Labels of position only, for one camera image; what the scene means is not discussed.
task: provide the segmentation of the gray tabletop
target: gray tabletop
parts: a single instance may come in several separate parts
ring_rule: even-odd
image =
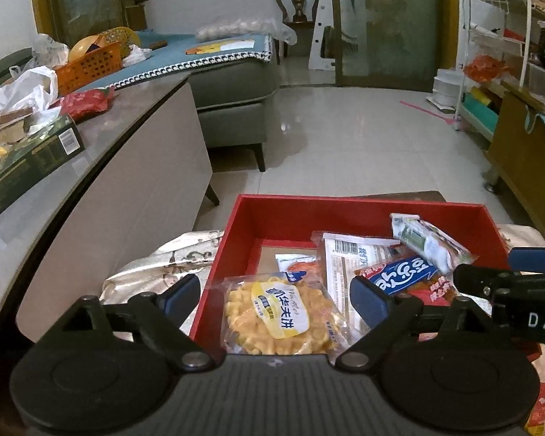
[[[111,110],[80,124],[85,151],[34,185],[0,215],[0,310],[21,268],[65,202],[110,150],[126,141],[153,107],[183,85],[188,72],[130,86],[116,93]]]

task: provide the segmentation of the tile floor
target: tile floor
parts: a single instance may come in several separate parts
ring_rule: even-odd
[[[259,172],[248,150],[211,152],[211,184],[221,205],[205,201],[196,229],[224,228],[239,193],[354,196],[419,190],[439,190],[449,202],[482,203],[498,223],[529,224],[506,188],[500,198],[484,189],[481,174],[489,164],[482,136],[457,132],[400,101],[433,110],[419,92],[282,88],[267,120],[267,171]]]
[[[280,59],[280,86],[334,86],[335,72],[309,70],[308,56]]]

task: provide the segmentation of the sofa leg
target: sofa leg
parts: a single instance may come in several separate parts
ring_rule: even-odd
[[[206,189],[206,198],[208,198],[214,204],[214,206],[218,206],[220,204],[220,200],[218,200],[216,192],[214,192],[214,189],[210,184],[208,184],[208,188]]]
[[[276,65],[280,65],[280,43],[278,39],[274,40],[274,48],[276,52]]]
[[[256,157],[256,163],[259,166],[259,170],[265,172],[267,168],[265,167],[265,152],[263,151],[262,143],[249,144],[248,147],[254,151],[254,157]]]

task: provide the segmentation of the gray sofa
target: gray sofa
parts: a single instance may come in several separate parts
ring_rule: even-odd
[[[213,65],[195,71],[189,83],[206,146],[251,148],[264,172],[265,112],[279,87],[276,64],[247,58]]]

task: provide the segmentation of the barcode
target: barcode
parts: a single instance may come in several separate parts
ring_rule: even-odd
[[[67,155],[72,154],[77,149],[79,149],[79,147],[81,147],[72,128],[69,128],[65,132],[60,134],[58,138],[60,139],[62,148],[67,153]]]
[[[359,254],[358,245],[355,242],[335,240],[335,252],[337,254]]]

